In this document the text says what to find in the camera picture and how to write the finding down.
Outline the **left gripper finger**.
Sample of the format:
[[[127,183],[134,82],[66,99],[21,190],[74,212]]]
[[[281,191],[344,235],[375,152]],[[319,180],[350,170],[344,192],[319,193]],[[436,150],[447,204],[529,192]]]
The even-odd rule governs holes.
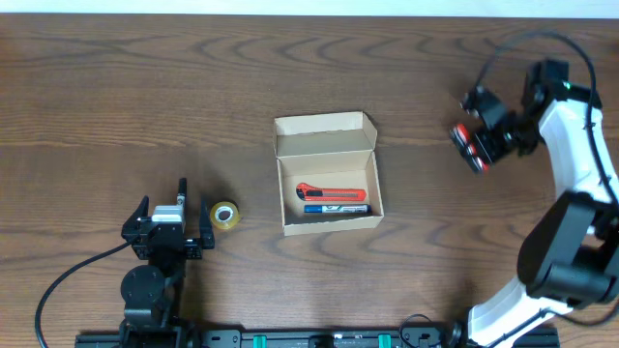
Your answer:
[[[209,213],[207,201],[205,198],[202,198],[199,217],[199,237],[202,249],[213,249],[215,247],[215,237]]]
[[[141,218],[148,217],[148,208],[149,208],[149,197],[145,195],[134,212],[130,215],[130,217],[126,220],[127,226],[138,226],[140,224]]]

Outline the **yellow clear tape roll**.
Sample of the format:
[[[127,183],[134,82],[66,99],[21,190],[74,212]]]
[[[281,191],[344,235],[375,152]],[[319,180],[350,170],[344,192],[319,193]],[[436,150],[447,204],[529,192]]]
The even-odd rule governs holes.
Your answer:
[[[234,203],[222,201],[211,208],[209,218],[215,228],[229,230],[240,222],[241,215]]]

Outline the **red and white pliers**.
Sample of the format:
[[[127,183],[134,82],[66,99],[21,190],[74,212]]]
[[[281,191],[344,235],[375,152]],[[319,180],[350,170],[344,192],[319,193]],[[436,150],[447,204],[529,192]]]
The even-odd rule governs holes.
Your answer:
[[[480,173],[488,170],[488,165],[478,154],[472,137],[463,124],[456,124],[453,126],[450,130],[450,137],[456,145],[458,152],[471,167],[473,172]]]

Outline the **black marker pen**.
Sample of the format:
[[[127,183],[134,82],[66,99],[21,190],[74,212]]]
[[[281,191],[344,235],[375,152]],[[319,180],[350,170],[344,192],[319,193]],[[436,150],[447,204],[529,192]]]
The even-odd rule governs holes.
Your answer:
[[[179,180],[178,193],[177,193],[177,198],[176,198],[177,205],[184,208],[186,205],[186,199],[187,199],[187,179],[181,178]]]

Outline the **red utility knife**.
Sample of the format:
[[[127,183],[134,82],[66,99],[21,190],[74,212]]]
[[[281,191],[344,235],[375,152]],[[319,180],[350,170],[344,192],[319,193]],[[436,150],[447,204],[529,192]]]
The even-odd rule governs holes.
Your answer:
[[[367,197],[366,191],[361,188],[318,188],[301,183],[295,190],[303,201],[362,202]]]

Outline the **blue marker pen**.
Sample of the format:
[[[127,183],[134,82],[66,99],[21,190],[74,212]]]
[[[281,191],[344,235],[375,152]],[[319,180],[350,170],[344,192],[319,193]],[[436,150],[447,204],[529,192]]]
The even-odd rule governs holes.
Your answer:
[[[305,214],[367,215],[372,213],[370,205],[305,205]]]

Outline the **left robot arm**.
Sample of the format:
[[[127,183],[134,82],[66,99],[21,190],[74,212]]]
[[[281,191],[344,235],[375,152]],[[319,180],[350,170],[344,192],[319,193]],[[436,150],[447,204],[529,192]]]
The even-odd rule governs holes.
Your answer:
[[[121,282],[125,301],[121,325],[122,347],[200,347],[195,324],[180,317],[186,264],[200,260],[214,247],[208,221],[199,225],[200,236],[185,235],[187,196],[179,193],[174,205],[160,205],[148,214],[143,198],[122,226],[121,237],[143,265],[131,269]]]

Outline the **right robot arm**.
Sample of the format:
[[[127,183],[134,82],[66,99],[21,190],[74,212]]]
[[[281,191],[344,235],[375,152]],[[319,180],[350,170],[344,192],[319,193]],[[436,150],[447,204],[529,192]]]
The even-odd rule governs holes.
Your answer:
[[[594,87],[565,78],[525,86],[515,114],[482,86],[462,108],[479,117],[475,131],[457,125],[451,137],[476,172],[512,151],[545,144],[556,200],[521,245],[516,276],[492,298],[473,306],[450,344],[513,347],[551,318],[574,323],[572,312],[618,296],[618,177],[601,127]]]

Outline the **open cardboard box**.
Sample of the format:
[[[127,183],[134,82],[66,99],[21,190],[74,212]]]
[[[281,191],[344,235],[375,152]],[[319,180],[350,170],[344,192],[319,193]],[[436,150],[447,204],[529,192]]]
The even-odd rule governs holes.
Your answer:
[[[373,229],[384,217],[376,163],[377,129],[363,111],[279,117],[274,121],[283,234]],[[315,190],[360,190],[369,211],[307,213],[301,184]]]

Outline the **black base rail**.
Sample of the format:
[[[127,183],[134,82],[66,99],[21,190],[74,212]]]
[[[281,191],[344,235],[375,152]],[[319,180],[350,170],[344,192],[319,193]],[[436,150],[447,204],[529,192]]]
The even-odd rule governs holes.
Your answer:
[[[397,331],[339,332],[254,332],[236,330],[207,331],[194,341],[178,341],[173,336],[131,334],[123,343],[117,333],[81,334],[75,348],[119,347],[201,347],[201,348],[404,348],[447,347],[449,344],[436,328],[406,328]]]

